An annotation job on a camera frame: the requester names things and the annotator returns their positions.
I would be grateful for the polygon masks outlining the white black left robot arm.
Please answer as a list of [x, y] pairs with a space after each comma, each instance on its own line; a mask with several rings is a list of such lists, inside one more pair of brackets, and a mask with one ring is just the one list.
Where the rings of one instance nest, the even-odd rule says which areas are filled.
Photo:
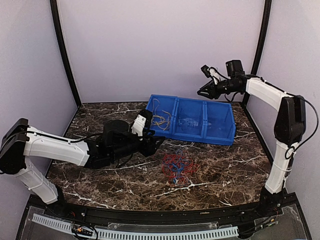
[[39, 131], [19, 119], [2, 139], [0, 172], [18, 178], [41, 200], [51, 205], [60, 218], [67, 218], [70, 206], [64, 202], [62, 190], [51, 183], [31, 162], [30, 157], [59, 160], [87, 169], [101, 169], [120, 159], [140, 153], [150, 157], [164, 142], [147, 124], [136, 131], [123, 120], [106, 123], [102, 133], [70, 139]]

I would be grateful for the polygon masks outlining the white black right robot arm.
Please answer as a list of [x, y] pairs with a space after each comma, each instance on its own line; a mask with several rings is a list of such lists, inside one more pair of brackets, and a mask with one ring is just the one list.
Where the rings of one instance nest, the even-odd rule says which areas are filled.
[[203, 65], [201, 71], [210, 79], [197, 94], [210, 100], [230, 93], [249, 94], [257, 97], [277, 111], [274, 124], [276, 150], [270, 174], [260, 192], [254, 211], [266, 217], [284, 200], [284, 188], [292, 168], [296, 151], [306, 141], [306, 105], [301, 95], [294, 95], [267, 82], [255, 74], [246, 74], [240, 60], [226, 62], [227, 76], [214, 67]]

